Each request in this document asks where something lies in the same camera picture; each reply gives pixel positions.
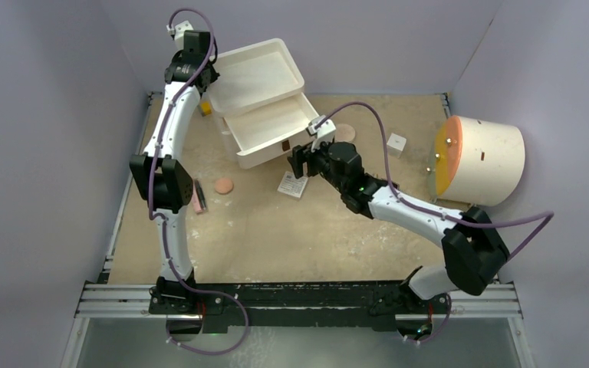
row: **pink object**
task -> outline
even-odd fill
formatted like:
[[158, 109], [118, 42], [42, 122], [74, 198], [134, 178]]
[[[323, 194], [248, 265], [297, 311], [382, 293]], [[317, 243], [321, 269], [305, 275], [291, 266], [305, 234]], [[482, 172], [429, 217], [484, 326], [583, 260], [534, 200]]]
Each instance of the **pink object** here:
[[191, 203], [193, 205], [193, 209], [195, 213], [202, 213], [204, 210], [202, 206], [199, 205], [199, 197], [197, 196], [197, 191], [195, 190], [195, 186], [193, 186], [193, 197], [191, 198]]

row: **black marker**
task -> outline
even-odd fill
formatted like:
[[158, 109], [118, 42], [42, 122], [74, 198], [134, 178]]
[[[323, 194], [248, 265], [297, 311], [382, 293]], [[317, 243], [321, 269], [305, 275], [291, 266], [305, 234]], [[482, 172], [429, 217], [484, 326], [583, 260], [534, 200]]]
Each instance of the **black marker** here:
[[206, 199], [204, 199], [204, 192], [202, 191], [202, 186], [199, 184], [198, 179], [195, 179], [195, 191], [199, 198], [199, 206], [202, 207], [203, 211], [206, 211]]

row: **white rectangular block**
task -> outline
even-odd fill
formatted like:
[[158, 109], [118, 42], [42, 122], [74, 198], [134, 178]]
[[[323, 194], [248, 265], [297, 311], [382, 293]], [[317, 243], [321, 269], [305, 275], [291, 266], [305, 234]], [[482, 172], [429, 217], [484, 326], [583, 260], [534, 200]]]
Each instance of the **white rectangular block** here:
[[403, 148], [405, 148], [406, 142], [407, 140], [404, 136], [392, 133], [387, 141], [387, 153], [395, 157], [400, 157], [400, 154], [403, 153]]

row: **white storage box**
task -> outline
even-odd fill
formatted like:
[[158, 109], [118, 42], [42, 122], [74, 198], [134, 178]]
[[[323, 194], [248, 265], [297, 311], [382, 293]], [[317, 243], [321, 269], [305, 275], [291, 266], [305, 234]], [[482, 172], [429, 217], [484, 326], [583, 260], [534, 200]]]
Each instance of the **white storage box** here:
[[230, 159], [248, 169], [312, 141], [318, 116], [303, 94], [304, 78], [280, 39], [225, 52], [209, 87], [213, 118]]

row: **wall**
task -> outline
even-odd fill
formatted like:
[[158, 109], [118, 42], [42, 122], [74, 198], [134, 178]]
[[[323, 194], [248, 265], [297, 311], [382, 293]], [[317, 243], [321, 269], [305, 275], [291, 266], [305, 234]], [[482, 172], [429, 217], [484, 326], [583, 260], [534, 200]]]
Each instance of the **wall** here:
[[[504, 269], [538, 366], [589, 366], [589, 2], [505, 1], [457, 84], [453, 113], [522, 129], [520, 186], [493, 210], [553, 222]], [[530, 228], [502, 231], [518, 244]]]
[[[146, 90], [163, 89], [175, 53], [168, 17], [204, 12], [228, 51], [282, 38], [306, 91], [430, 94], [451, 90], [502, 0], [102, 0]], [[205, 29], [197, 15], [178, 15]]]
[[0, 366], [58, 366], [146, 96], [95, 0], [0, 0]]

